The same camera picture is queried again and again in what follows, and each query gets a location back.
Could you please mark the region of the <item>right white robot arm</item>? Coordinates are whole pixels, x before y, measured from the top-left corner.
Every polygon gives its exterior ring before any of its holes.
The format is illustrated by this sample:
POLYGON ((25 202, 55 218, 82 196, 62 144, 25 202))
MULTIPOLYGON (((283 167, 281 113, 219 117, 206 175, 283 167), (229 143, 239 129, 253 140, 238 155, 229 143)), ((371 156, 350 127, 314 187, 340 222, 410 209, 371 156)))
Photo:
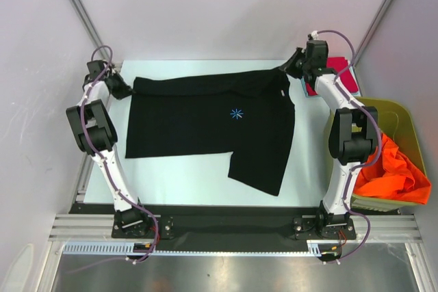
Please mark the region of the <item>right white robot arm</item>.
POLYGON ((342 84, 334 68, 327 65, 326 41, 310 38, 297 48, 280 69, 302 79, 321 96, 333 112, 328 151, 333 170, 328 191, 314 218, 294 219, 297 239, 336 239, 343 229, 353 228, 350 201, 357 177, 369 156, 381 147, 378 111, 358 101, 342 84))

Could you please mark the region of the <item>black t shirt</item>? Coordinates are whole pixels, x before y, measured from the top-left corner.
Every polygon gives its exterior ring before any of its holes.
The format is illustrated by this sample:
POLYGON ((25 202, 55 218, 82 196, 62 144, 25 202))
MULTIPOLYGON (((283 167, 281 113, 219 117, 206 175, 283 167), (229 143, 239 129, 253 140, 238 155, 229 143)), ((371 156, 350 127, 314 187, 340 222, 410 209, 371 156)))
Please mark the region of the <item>black t shirt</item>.
POLYGON ((229 178, 279 195, 295 107, 278 68, 133 82, 128 159, 229 153, 229 178))

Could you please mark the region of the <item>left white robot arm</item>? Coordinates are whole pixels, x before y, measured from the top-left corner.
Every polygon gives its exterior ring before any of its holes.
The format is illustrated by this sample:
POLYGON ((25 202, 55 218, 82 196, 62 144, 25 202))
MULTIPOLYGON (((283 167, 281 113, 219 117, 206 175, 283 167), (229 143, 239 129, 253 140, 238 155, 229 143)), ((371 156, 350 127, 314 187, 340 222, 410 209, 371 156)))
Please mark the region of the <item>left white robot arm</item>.
POLYGON ((111 97, 120 100, 132 95, 132 88, 105 60, 93 59, 87 67, 83 96, 66 110, 66 116, 79 149, 98 165, 112 194, 113 237, 142 238, 158 233, 156 218, 128 187, 116 149, 118 136, 106 107, 111 97))

